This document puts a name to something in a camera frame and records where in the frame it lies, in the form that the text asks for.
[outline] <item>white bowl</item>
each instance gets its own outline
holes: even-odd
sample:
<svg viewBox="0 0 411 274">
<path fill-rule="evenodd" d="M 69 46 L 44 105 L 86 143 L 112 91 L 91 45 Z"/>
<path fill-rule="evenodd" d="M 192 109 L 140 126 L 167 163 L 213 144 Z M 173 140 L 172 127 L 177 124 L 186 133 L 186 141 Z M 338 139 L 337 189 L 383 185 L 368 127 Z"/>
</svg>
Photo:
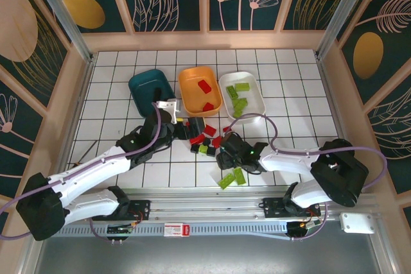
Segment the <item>white bowl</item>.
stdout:
<svg viewBox="0 0 411 274">
<path fill-rule="evenodd" d="M 235 120 L 236 118 L 234 118 L 233 116 L 234 107 L 232 106 L 231 98 L 229 94 L 227 93 L 226 88 L 228 86 L 234 86 L 234 84 L 236 83 L 248 83 L 250 85 L 249 91 L 238 92 L 238 97 L 246 98 L 249 103 L 248 106 L 244 108 L 243 114 L 248 114 L 249 112 L 264 114 L 265 104 L 264 104 L 263 97 L 261 95 L 261 92 L 259 90 L 255 77 L 248 72 L 228 73 L 228 74 L 221 76 L 220 80 L 218 81 L 218 84 L 220 85 L 221 93 L 223 95 L 223 100 L 224 100 L 224 106 L 225 106 L 225 109 L 230 119 Z M 254 122 L 259 121 L 260 118 L 261 117 L 259 116 L 248 117 L 245 119 L 240 119 L 239 121 L 237 121 L 237 123 L 238 124 L 254 123 Z"/>
</svg>

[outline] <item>orange bowl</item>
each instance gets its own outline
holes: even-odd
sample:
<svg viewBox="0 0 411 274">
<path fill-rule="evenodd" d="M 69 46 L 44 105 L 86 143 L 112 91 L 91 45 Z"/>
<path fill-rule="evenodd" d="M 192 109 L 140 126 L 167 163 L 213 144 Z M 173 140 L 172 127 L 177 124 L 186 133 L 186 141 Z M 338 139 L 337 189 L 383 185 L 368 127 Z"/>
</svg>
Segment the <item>orange bowl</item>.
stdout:
<svg viewBox="0 0 411 274">
<path fill-rule="evenodd" d="M 198 86 L 201 80 L 205 80 L 211 87 L 209 93 L 204 93 Z M 192 67 L 181 71 L 179 83 L 184 108 L 191 117 L 211 117 L 218 113 L 223 105 L 223 98 L 216 76 L 210 67 Z M 214 109 L 203 112 L 206 103 L 213 104 Z"/>
</svg>

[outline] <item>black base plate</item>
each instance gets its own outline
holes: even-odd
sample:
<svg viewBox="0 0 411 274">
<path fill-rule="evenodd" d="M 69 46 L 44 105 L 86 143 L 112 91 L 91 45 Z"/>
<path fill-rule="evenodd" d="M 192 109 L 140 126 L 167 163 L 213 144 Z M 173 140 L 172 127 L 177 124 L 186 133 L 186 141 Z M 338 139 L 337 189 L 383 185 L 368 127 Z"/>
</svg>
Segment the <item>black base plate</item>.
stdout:
<svg viewBox="0 0 411 274">
<path fill-rule="evenodd" d="M 124 215 L 112 214 L 95 216 L 93 221 L 147 221 L 150 215 L 150 200 L 130 200 L 127 212 Z"/>
<path fill-rule="evenodd" d="M 263 202 L 259 204 L 260 208 L 264 209 L 265 218 L 308 218 L 311 216 L 311 213 L 308 210 L 300 213 L 297 216 L 290 214 L 286 211 L 283 204 L 283 198 L 264 198 Z M 318 204 L 311 205 L 309 209 L 316 216 L 321 216 L 320 207 Z"/>
</svg>

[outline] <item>red lego brick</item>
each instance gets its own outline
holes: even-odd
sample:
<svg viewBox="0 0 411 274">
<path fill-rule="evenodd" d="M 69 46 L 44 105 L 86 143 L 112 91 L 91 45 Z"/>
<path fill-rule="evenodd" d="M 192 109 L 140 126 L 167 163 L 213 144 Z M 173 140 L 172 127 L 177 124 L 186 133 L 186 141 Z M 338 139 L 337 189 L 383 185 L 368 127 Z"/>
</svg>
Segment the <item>red lego brick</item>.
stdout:
<svg viewBox="0 0 411 274">
<path fill-rule="evenodd" d="M 205 81 L 205 80 L 200 80 L 198 82 L 198 86 L 201 88 L 201 90 L 204 91 L 204 93 L 209 93 L 211 92 L 211 87 L 210 85 Z"/>
<path fill-rule="evenodd" d="M 211 142 L 211 144 L 213 145 L 214 148 L 219 148 L 220 147 L 220 143 L 221 143 L 222 137 L 218 136 L 217 138 L 214 138 L 213 141 Z"/>
<path fill-rule="evenodd" d="M 207 102 L 203 107 L 203 112 L 208 112 L 209 110 L 213 110 L 213 109 L 214 109 L 214 105 Z"/>
<path fill-rule="evenodd" d="M 217 130 L 215 128 L 213 128 L 212 126 L 209 126 L 208 124 L 205 126 L 204 129 L 204 134 L 210 136 L 210 137 L 214 137 L 214 135 L 216 134 Z"/>
<path fill-rule="evenodd" d="M 206 139 L 205 135 L 201 134 L 195 138 L 190 139 L 190 144 L 201 144 L 204 139 Z"/>
</svg>

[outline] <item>white tiled floor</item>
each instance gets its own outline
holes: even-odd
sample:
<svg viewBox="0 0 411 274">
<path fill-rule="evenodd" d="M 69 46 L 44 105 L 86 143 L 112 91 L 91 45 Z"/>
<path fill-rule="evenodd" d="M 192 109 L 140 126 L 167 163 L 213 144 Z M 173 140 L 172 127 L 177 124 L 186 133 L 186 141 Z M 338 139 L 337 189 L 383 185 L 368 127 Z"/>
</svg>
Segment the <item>white tiled floor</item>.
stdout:
<svg viewBox="0 0 411 274">
<path fill-rule="evenodd" d="M 264 97 L 266 115 L 279 130 L 276 146 L 308 149 L 336 138 L 337 131 L 311 50 L 101 52 L 69 163 L 77 162 L 93 141 L 98 142 L 83 162 L 103 153 L 124 134 L 144 123 L 128 89 L 132 76 L 150 69 L 161 70 L 180 99 L 178 75 L 196 65 L 211 67 L 219 78 L 236 71 L 247 71 L 256 77 Z M 179 116 L 187 117 L 187 113 L 182 111 Z M 205 122 L 217 129 L 214 137 L 230 124 L 224 107 Z M 264 119 L 254 124 L 236 125 L 234 130 L 251 145 L 268 142 L 268 138 L 274 136 L 274 129 Z M 216 183 L 229 171 L 221 171 L 215 158 L 194 155 L 189 148 L 188 141 L 174 141 L 171 149 L 156 153 L 151 161 L 110 178 L 99 187 L 114 184 L 125 189 L 217 187 Z M 297 174 L 280 171 L 259 176 L 245 173 L 245 178 L 245 186 L 289 185 L 301 179 Z M 309 176 L 302 177 L 302 180 L 309 179 Z"/>
</svg>

